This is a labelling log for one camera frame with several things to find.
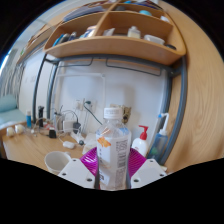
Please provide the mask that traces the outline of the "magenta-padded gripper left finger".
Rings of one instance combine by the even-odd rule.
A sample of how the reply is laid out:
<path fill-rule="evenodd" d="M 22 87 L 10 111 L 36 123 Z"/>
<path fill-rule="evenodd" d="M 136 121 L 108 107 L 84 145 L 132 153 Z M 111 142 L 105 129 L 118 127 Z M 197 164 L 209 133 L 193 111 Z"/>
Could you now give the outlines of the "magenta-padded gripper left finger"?
<path fill-rule="evenodd" d="M 84 188 L 98 189 L 97 148 L 93 148 L 80 159 L 72 158 L 59 173 L 59 177 Z"/>

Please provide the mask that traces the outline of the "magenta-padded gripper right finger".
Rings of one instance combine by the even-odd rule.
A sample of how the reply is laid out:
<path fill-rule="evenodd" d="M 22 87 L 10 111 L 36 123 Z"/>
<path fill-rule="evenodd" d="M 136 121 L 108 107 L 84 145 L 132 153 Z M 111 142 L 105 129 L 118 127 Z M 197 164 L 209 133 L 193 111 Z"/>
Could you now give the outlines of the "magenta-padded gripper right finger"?
<path fill-rule="evenodd" d="M 137 150 L 130 149 L 128 159 L 127 188 L 146 186 L 166 176 L 166 172 L 154 159 L 146 159 Z"/>

